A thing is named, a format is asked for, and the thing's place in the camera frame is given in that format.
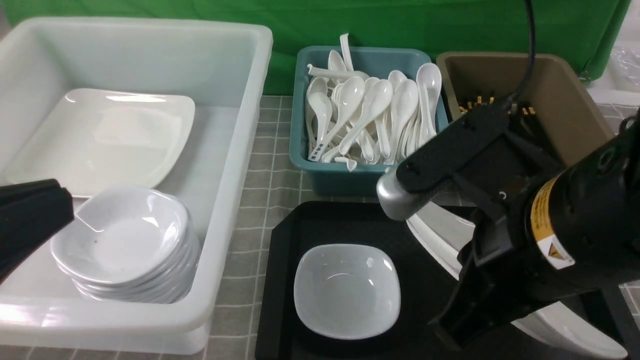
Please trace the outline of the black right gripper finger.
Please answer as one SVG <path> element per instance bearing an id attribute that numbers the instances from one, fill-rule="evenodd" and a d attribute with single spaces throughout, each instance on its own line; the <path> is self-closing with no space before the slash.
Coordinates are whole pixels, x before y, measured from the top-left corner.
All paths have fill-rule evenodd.
<path id="1" fill-rule="evenodd" d="M 539 250 L 462 250 L 454 260 L 457 284 L 432 324 L 457 349 L 570 296 L 570 268 L 556 268 Z"/>

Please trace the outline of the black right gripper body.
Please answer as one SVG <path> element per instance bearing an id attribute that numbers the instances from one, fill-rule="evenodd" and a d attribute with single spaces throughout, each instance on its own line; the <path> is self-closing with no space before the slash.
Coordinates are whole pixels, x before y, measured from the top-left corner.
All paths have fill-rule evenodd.
<path id="1" fill-rule="evenodd" d="M 562 164 L 511 128 L 502 105 L 464 114 L 379 178 L 385 214 L 411 219 L 444 188 L 454 185 L 492 221 L 515 217 L 518 196 L 535 180 L 555 176 Z"/>

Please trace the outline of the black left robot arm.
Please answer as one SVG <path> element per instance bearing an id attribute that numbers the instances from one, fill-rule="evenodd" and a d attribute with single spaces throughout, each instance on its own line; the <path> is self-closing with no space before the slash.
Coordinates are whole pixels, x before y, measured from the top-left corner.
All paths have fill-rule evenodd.
<path id="1" fill-rule="evenodd" d="M 0 187 L 1 280 L 73 219 L 73 196 L 55 178 Z"/>

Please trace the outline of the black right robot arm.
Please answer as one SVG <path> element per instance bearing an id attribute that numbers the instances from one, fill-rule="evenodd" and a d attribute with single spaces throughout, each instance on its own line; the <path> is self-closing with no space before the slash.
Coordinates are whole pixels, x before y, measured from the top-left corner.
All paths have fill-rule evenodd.
<path id="1" fill-rule="evenodd" d="M 510 122 L 507 105 L 476 107 L 376 185 L 396 221 L 451 183 L 476 207 L 458 283 L 430 321 L 455 350 L 567 297 L 639 279 L 638 114 L 567 168 Z"/>

